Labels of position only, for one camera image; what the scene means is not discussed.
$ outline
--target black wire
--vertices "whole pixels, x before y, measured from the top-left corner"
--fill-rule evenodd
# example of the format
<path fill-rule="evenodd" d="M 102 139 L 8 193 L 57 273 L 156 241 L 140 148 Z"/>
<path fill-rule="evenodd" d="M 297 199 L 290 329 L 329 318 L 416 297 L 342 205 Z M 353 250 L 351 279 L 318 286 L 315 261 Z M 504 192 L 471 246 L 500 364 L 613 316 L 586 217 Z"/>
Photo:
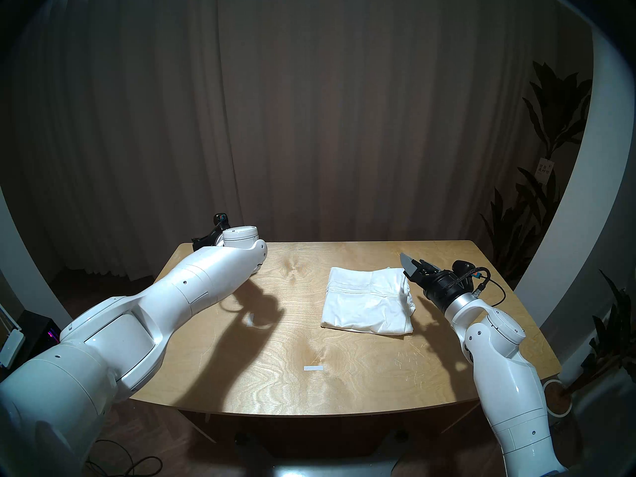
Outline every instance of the black wire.
<path fill-rule="evenodd" d="M 496 283 L 494 280 L 492 280 L 492 279 L 491 279 L 490 281 L 491 281 L 493 284 L 495 284 L 497 287 L 499 287 L 499 288 L 501 289 L 501 291 L 504 293 L 504 298 L 503 298 L 501 301 L 499 301 L 498 303 L 495 303 L 495 304 L 493 304 L 493 305 L 492 305 L 492 307 L 499 306 L 499 305 L 500 305 L 503 301 L 505 301 L 505 300 L 506 300 L 506 291 L 504 290 L 504 288 L 503 288 L 501 285 L 499 285 L 498 283 Z"/>
<path fill-rule="evenodd" d="M 89 468 L 89 470 L 91 470 L 95 475 L 99 475 L 100 477 L 129 477 L 132 475 L 135 475 L 136 477 L 153 477 L 154 475 L 157 475 L 159 472 L 161 472 L 161 469 L 163 468 L 163 462 L 161 461 L 161 458 L 156 457 L 154 455 L 149 456 L 149 457 L 144 457 L 141 460 L 135 462 L 132 459 L 131 454 L 128 452 L 128 450 L 126 448 L 124 448 L 123 446 L 121 446 L 121 444 L 119 444 L 117 441 L 113 441 L 112 439 L 98 439 L 95 443 L 100 443 L 100 442 L 106 442 L 106 443 L 112 443 L 112 444 L 116 444 L 117 446 L 119 446 L 122 450 L 124 450 L 126 452 L 126 454 L 128 455 L 128 459 L 130 459 L 130 467 L 128 467 L 126 469 L 126 471 L 123 474 L 108 474 L 105 472 L 104 469 L 102 469 L 99 465 L 97 465 L 95 462 L 91 461 L 91 459 L 87 459 L 86 460 L 86 466 Z M 144 462 L 146 460 L 150 460 L 150 459 L 155 459 L 159 462 L 159 468 L 151 474 L 135 474 L 135 468 L 141 463 Z"/>
<path fill-rule="evenodd" d="M 159 462 L 159 468 L 151 474 L 138 474 L 137 477 L 153 477 L 153 475 L 157 475 L 159 472 L 161 472 L 161 469 L 163 468 L 163 462 L 161 461 L 161 458 L 151 455 L 149 457 L 143 457 L 140 461 L 133 464 L 128 470 L 125 471 L 125 473 L 121 477 L 128 477 L 129 475 L 135 475 L 135 467 L 139 465 L 141 462 L 144 462 L 150 459 L 157 460 Z"/>
<path fill-rule="evenodd" d="M 486 279 L 483 282 L 484 284 L 487 284 L 490 281 L 490 270 L 488 268 L 486 268 L 486 267 L 472 268 L 471 270 L 469 270 L 468 272 L 463 274 L 461 277 L 458 277 L 457 279 L 455 279 L 451 283 L 449 283 L 449 285 L 444 287 L 443 291 L 445 292 L 445 291 L 449 290 L 451 287 L 454 287 L 455 285 L 460 283 L 465 278 L 471 277 L 473 274 L 476 274 L 477 272 L 485 272 L 486 273 Z"/>

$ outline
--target white fabric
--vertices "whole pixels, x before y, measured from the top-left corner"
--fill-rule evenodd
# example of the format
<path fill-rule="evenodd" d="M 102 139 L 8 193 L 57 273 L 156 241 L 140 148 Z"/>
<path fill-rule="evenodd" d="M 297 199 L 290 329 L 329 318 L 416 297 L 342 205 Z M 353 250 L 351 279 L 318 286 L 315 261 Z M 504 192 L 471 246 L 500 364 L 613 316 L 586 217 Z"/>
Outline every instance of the white fabric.
<path fill-rule="evenodd" d="M 333 267 L 320 326 L 360 333 L 412 333 L 415 304 L 403 268 L 357 272 Z"/>

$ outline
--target brown curtain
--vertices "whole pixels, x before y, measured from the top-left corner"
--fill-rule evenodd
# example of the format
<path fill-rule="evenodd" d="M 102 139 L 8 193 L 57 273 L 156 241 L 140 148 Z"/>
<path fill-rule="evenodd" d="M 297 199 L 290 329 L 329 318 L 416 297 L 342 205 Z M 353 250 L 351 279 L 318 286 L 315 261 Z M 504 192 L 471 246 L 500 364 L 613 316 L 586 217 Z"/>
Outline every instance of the brown curtain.
<path fill-rule="evenodd" d="M 473 239 L 540 156 L 552 0 L 50 0 L 6 65 L 67 266 L 136 278 L 212 215 L 269 241 Z"/>

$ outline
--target plant pot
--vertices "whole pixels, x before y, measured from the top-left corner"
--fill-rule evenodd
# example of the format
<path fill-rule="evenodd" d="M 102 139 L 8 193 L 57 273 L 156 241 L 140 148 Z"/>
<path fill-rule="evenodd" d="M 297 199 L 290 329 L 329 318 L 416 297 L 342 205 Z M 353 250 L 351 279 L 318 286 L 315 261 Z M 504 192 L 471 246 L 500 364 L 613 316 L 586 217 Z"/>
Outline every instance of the plant pot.
<path fill-rule="evenodd" d="M 572 396 L 563 395 L 565 386 L 560 380 L 547 380 L 543 384 L 543 393 L 546 396 L 548 414 L 552 417 L 562 418 L 572 410 Z"/>

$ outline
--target wood grain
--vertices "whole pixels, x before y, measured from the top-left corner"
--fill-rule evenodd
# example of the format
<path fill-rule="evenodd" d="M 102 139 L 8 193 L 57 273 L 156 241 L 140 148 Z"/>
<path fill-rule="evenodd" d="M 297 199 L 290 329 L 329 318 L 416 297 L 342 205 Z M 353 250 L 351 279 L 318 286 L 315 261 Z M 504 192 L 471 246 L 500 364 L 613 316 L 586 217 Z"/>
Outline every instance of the wood grain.
<path fill-rule="evenodd" d="M 539 328 L 470 241 L 269 243 L 261 270 L 174 333 L 159 372 L 135 399 L 177 408 L 253 415 L 336 415 L 413 410 L 477 398 L 473 370 L 442 313 L 413 287 L 413 334 L 320 327 L 331 267 L 399 267 L 405 252 L 442 268 L 456 259 L 489 267 L 508 298 L 499 307 L 526 331 L 521 353 L 540 378 L 561 366 Z M 181 244 L 163 277 L 192 252 Z M 488 287 L 481 298 L 501 299 Z M 253 326 L 248 319 L 253 315 Z M 321 365 L 323 371 L 304 371 Z"/>

